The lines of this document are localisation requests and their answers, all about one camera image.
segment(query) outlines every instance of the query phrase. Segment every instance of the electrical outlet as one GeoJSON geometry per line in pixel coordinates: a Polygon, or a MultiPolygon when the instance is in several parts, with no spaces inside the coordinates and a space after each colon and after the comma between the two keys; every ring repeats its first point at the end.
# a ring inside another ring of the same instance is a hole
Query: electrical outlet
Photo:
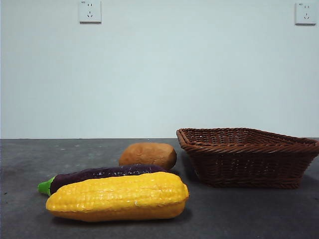
{"type": "Polygon", "coordinates": [[[79,2],[80,23],[102,23],[101,0],[82,0],[79,2]]]}
{"type": "Polygon", "coordinates": [[[297,2],[295,6],[296,25],[315,25],[317,23],[318,8],[315,2],[297,2]]]}

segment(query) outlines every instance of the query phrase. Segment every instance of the basket rim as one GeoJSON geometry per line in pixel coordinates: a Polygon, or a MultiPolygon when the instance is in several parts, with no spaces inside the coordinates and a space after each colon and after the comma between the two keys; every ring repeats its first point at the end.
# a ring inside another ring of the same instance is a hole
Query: basket rim
{"type": "Polygon", "coordinates": [[[295,153],[319,153],[319,141],[309,138],[299,138],[287,136],[284,134],[272,133],[253,128],[234,127],[234,128],[180,128],[176,131],[177,138],[181,148],[189,152],[202,153],[272,153],[272,152],[295,152],[295,153]],[[198,141],[190,142],[184,131],[222,131],[222,130],[237,130],[250,131],[263,134],[264,136],[272,136],[279,139],[285,139],[292,143],[220,143],[209,144],[198,141]]]}

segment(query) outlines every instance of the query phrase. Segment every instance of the dark countertop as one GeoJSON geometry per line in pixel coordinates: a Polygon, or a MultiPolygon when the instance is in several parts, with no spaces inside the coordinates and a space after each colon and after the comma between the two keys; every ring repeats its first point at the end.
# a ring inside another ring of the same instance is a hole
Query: dark countertop
{"type": "Polygon", "coordinates": [[[211,188],[201,184],[177,139],[4,139],[1,140],[1,238],[41,239],[315,239],[319,238],[319,158],[299,189],[211,188]],[[190,197],[175,219],[85,223],[53,217],[37,184],[59,173],[117,166],[135,142],[174,146],[172,171],[190,197]]]}

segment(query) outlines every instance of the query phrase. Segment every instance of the toy eggplant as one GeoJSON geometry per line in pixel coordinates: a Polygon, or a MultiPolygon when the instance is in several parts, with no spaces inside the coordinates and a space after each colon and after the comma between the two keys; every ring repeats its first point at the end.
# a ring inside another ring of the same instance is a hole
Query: toy eggplant
{"type": "Polygon", "coordinates": [[[38,191],[51,196],[64,185],[82,182],[88,179],[141,175],[155,172],[166,172],[166,170],[153,164],[132,164],[113,168],[90,168],[75,173],[58,174],[48,181],[40,183],[38,185],[38,191]]]}

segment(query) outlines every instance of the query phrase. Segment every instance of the yellow corn cob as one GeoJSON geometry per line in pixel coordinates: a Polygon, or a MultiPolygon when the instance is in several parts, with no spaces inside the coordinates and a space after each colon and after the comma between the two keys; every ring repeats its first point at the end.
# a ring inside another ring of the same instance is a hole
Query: yellow corn cob
{"type": "Polygon", "coordinates": [[[157,172],[65,185],[46,208],[57,217],[86,222],[168,219],[182,213],[187,199],[180,177],[157,172]]]}

